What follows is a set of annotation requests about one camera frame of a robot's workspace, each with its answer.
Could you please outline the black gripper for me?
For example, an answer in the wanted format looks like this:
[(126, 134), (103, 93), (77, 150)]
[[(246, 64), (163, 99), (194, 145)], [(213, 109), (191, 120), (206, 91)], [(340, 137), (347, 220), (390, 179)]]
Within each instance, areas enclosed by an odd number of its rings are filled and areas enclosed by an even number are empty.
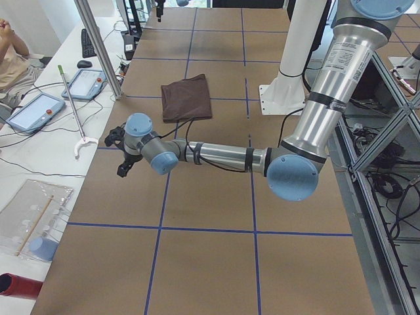
[(117, 168), (117, 175), (120, 177), (126, 177), (128, 171), (131, 170), (133, 165), (142, 159), (142, 155), (138, 152), (135, 154), (129, 153), (124, 147), (124, 136), (125, 130), (123, 127), (116, 127), (111, 129), (108, 136), (104, 139), (106, 147), (114, 145), (116, 148), (121, 150), (124, 154), (124, 162)]
[(155, 2), (156, 2), (157, 21), (161, 22), (161, 17), (163, 16), (163, 11), (164, 11), (164, 0), (155, 0)]

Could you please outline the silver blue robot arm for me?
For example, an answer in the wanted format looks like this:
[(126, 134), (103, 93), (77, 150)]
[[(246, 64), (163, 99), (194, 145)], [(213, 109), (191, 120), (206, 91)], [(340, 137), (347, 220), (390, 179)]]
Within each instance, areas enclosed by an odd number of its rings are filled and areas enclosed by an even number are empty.
[(411, 1), (297, 1), (285, 10), (234, 9), (239, 32), (222, 43), (221, 29), (202, 12), (187, 16), (187, 64), (169, 63), (171, 79), (204, 72), (213, 114), (165, 123), (161, 88), (146, 96), (128, 81), (101, 144), (123, 152), (115, 163), (141, 187), (159, 176), (192, 196), (205, 186), (253, 177), (257, 194), (283, 201), (318, 199), (333, 184), (327, 142), (372, 59), (394, 37)]
[[(177, 5), (179, 7), (185, 7), (186, 5), (189, 4), (189, 0), (176, 0)], [(156, 0), (156, 17), (157, 17), (157, 21), (161, 22), (161, 17), (163, 16), (163, 12), (164, 12), (164, 6), (165, 6), (165, 0)]]

